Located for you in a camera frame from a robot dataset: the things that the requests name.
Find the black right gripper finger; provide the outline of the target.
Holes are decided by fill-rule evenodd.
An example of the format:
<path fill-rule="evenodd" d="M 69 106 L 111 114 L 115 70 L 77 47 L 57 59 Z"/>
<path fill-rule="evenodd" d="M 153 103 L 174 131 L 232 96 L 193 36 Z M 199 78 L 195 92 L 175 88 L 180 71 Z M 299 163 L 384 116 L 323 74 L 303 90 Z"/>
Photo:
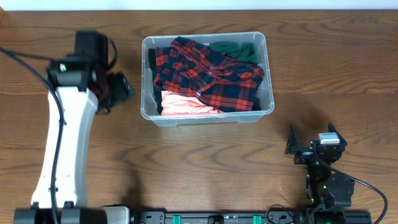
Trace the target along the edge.
<path fill-rule="evenodd" d="M 336 130 L 336 128 L 334 127 L 333 123 L 330 121 L 328 123 L 328 132 L 329 133 L 335 133 L 338 136 L 338 139 L 340 140 L 340 144 L 347 146 L 347 142 L 346 140 L 342 137 L 342 135 Z"/>
<path fill-rule="evenodd" d="M 285 147 L 285 154 L 295 154 L 298 150 L 297 136 L 295 132 L 295 126 L 290 125 L 289 138 Z"/>

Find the pink garment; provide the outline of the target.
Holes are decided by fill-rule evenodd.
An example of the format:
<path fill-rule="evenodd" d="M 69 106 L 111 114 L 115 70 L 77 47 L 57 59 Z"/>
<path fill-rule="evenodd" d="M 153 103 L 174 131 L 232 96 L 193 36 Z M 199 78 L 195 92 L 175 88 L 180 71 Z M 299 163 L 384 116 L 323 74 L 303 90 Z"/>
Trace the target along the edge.
<path fill-rule="evenodd" d="M 179 95 L 172 91 L 161 91 L 163 116 L 188 115 L 188 114 L 215 114 L 220 110 L 207 106 L 195 97 Z"/>

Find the red navy plaid shirt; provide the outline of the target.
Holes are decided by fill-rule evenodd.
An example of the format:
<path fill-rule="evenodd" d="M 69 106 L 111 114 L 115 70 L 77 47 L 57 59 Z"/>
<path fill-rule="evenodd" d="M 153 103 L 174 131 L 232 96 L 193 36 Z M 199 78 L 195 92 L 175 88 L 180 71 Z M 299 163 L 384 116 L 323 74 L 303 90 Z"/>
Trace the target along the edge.
<path fill-rule="evenodd" d="M 198 99 L 222 112 L 251 111 L 264 70 L 222 55 L 192 39 L 177 37 L 169 47 L 149 50 L 154 88 Z"/>

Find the clear plastic storage bin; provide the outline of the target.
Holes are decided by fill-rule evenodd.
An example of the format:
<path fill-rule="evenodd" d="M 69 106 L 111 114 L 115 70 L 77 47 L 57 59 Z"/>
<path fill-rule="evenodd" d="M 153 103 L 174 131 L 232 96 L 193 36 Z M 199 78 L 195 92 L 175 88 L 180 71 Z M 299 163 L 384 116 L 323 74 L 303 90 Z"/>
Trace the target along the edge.
<path fill-rule="evenodd" d="M 198 114 L 162 116 L 157 111 L 152 72 L 149 65 L 148 50 L 156 47 L 168 47 L 175 35 L 148 36 L 142 41 L 142 84 L 141 84 L 141 115 L 146 120 L 154 122 L 158 126 L 178 126 L 183 124 L 201 123 L 254 123 L 263 116 L 271 114 L 275 108 L 272 89 L 269 58 L 267 52 L 266 37 L 261 32 L 235 32 L 220 34 L 192 34 L 184 35 L 185 38 L 209 46 L 213 42 L 235 42 L 238 44 L 252 43 L 257 48 L 259 66 L 266 75 L 259 85 L 257 97 L 260 110 L 236 113 Z"/>

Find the dark green garment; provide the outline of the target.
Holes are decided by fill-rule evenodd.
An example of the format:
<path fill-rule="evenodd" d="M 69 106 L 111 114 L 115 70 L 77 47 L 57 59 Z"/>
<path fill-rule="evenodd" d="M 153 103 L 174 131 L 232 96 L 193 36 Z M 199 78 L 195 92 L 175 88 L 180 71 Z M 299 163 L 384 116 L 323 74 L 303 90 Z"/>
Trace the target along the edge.
<path fill-rule="evenodd" d="M 210 43 L 210 49 L 243 63 L 259 63 L 257 47 L 253 43 L 213 42 Z"/>

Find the large black garment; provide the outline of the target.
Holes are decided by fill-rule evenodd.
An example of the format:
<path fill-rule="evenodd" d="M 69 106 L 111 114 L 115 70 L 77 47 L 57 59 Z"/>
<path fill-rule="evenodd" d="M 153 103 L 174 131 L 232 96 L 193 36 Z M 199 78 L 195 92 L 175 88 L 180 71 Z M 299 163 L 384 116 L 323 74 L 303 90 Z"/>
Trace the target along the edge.
<path fill-rule="evenodd" d="M 149 66 L 152 72 L 152 83 L 154 83 L 154 80 L 157 75 L 157 67 L 156 67 L 156 55 L 155 55 L 155 49 L 149 49 L 148 50 L 148 61 L 149 61 Z M 155 85 L 152 85 L 153 87 L 153 94 L 155 97 L 155 102 L 157 104 L 157 112 L 159 115 L 162 114 L 162 94 L 161 91 L 155 87 Z"/>

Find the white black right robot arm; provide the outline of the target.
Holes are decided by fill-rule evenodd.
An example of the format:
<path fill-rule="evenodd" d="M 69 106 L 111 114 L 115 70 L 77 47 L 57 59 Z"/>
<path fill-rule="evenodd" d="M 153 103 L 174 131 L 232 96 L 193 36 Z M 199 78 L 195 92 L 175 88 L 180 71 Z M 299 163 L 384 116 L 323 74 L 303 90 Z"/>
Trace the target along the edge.
<path fill-rule="evenodd" d="M 320 133 L 309 146 L 300 146 L 294 125 L 290 126 L 286 154 L 294 155 L 294 163 L 307 170 L 306 196 L 311 206 L 294 215 L 295 223 L 345 223 L 344 208 L 351 206 L 354 181 L 346 174 L 331 169 L 343 154 L 347 142 L 328 124 L 328 132 Z"/>

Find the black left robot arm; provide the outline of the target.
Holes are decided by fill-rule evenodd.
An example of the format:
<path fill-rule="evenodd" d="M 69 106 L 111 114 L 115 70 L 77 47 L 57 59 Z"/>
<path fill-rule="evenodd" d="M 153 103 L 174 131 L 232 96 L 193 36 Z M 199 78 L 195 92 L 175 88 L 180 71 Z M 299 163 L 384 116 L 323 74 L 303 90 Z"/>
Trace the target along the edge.
<path fill-rule="evenodd" d="M 125 205 L 88 208 L 86 162 L 95 115 L 130 98 L 123 73 L 89 58 L 53 60 L 46 69 L 49 131 L 44 163 L 30 208 L 18 208 L 14 223 L 134 223 Z"/>

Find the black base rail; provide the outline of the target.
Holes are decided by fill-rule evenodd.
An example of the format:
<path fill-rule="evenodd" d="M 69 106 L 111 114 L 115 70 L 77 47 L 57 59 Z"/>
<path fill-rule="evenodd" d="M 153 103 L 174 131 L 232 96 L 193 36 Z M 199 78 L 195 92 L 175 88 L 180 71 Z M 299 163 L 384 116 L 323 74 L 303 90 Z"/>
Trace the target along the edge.
<path fill-rule="evenodd" d="M 130 224 L 371 224 L 368 212 L 165 213 L 140 212 Z"/>

